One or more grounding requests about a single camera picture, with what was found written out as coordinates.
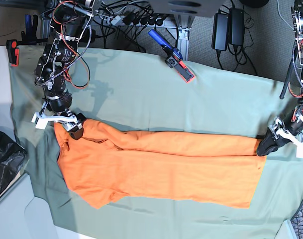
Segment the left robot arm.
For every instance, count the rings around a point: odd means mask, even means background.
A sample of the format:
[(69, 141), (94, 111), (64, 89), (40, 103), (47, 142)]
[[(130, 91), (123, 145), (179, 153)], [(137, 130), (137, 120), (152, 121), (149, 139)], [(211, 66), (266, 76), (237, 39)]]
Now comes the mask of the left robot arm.
[(276, 117), (274, 123), (268, 126), (256, 149), (258, 156), (266, 156), (292, 143), (296, 146), (296, 157), (303, 158), (303, 0), (294, 1), (291, 14), (295, 41), (280, 99), (289, 91), (298, 104), (283, 119)]

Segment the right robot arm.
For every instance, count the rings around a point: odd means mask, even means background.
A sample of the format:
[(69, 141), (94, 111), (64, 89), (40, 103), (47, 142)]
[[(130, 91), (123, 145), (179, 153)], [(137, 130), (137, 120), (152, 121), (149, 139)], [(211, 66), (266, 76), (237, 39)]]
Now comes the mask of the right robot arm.
[(82, 137), (86, 118), (69, 109), (72, 95), (65, 83), (71, 81), (69, 69), (82, 58), (78, 44), (86, 31), (89, 32), (87, 42), (91, 42), (90, 23), (100, 5), (99, 0), (60, 0), (52, 10), (50, 34), (34, 72), (35, 85), (44, 92), (42, 108), (31, 120), (37, 129), (45, 129), (49, 122), (56, 122), (72, 139)]

